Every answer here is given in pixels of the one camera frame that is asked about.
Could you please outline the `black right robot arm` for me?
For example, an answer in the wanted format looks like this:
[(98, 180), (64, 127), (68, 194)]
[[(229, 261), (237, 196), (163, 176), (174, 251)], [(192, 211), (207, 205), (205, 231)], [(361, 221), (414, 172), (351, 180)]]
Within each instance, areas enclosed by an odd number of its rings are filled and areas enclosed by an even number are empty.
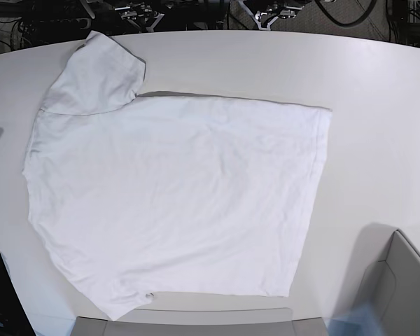
[(114, 11), (140, 32), (154, 32), (165, 16), (145, 1), (130, 1), (125, 5), (116, 6)]

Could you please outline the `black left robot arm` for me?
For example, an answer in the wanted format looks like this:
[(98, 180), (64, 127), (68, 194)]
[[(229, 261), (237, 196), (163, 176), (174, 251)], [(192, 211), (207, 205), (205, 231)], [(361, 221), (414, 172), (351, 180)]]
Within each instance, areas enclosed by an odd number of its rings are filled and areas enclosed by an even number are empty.
[(253, 28), (270, 31), (277, 20), (293, 19), (305, 7), (305, 1), (238, 1), (239, 6), (252, 19)]

